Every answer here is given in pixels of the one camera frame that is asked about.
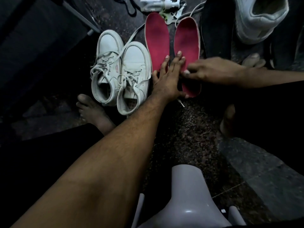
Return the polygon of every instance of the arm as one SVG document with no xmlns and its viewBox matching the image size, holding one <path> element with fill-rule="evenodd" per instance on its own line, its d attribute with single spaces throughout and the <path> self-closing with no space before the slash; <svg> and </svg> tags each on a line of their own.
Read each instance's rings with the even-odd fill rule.
<svg viewBox="0 0 304 228">
<path fill-rule="evenodd" d="M 181 53 L 169 56 L 154 89 L 127 120 L 88 149 L 13 227 L 124 227 L 138 199 L 158 122 L 177 90 Z"/>
<path fill-rule="evenodd" d="M 304 72 L 246 68 L 219 57 L 197 60 L 188 65 L 188 70 L 191 73 L 183 73 L 184 78 L 241 88 L 261 88 L 304 80 Z"/>
</svg>

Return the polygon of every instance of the black cord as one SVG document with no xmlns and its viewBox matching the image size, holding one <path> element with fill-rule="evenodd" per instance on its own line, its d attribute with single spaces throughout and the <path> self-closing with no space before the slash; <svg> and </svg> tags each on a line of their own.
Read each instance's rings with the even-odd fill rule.
<svg viewBox="0 0 304 228">
<path fill-rule="evenodd" d="M 130 15 L 131 17 L 135 17 L 136 16 L 137 11 L 136 11 L 136 8 L 134 7 L 134 1 L 133 0 L 130 0 L 130 1 L 131 1 L 132 6 L 134 7 L 134 13 L 130 13 L 128 5 L 127 5 L 127 3 L 124 0 L 114 0 L 114 1 L 117 2 L 117 3 L 120 3 L 120 4 L 125 4 L 127 12 L 128 12 L 128 15 Z"/>
</svg>

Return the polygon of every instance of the black fabric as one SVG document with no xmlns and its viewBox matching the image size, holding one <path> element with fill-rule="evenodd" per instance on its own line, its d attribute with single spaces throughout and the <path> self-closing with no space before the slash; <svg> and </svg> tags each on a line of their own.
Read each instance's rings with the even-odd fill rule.
<svg viewBox="0 0 304 228">
<path fill-rule="evenodd" d="M 237 136 L 274 154 L 304 175 L 304 81 L 259 89 L 236 96 Z"/>
<path fill-rule="evenodd" d="M 267 63 L 273 59 L 276 70 L 286 70 L 294 62 L 299 34 L 304 24 L 304 0 L 288 2 L 287 16 L 264 41 L 264 58 Z"/>
<path fill-rule="evenodd" d="M 234 27 L 233 0 L 207 0 L 200 20 L 206 57 L 231 59 Z"/>
<path fill-rule="evenodd" d="M 92 124 L 4 146 L 2 227 L 10 227 L 87 149 L 103 137 Z"/>
</svg>

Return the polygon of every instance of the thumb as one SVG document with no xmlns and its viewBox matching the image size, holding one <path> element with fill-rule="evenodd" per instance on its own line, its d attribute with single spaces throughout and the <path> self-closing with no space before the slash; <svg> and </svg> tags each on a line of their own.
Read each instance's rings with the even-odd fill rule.
<svg viewBox="0 0 304 228">
<path fill-rule="evenodd" d="M 188 70 L 185 70 L 180 75 L 186 79 L 200 80 L 198 73 L 190 73 Z"/>
<path fill-rule="evenodd" d="M 179 92 L 179 96 L 182 97 L 182 98 L 185 98 L 185 99 L 189 98 L 189 95 L 186 94 L 186 93 L 183 92 L 183 91 L 180 91 L 180 92 Z"/>
</svg>

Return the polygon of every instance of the big toe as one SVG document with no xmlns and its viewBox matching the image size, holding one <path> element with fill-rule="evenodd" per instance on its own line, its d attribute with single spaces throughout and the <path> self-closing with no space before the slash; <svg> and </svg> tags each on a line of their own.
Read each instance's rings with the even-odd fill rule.
<svg viewBox="0 0 304 228">
<path fill-rule="evenodd" d="M 90 98 L 90 96 L 87 96 L 85 94 L 78 95 L 78 101 L 90 107 L 94 105 L 94 101 Z"/>
</svg>

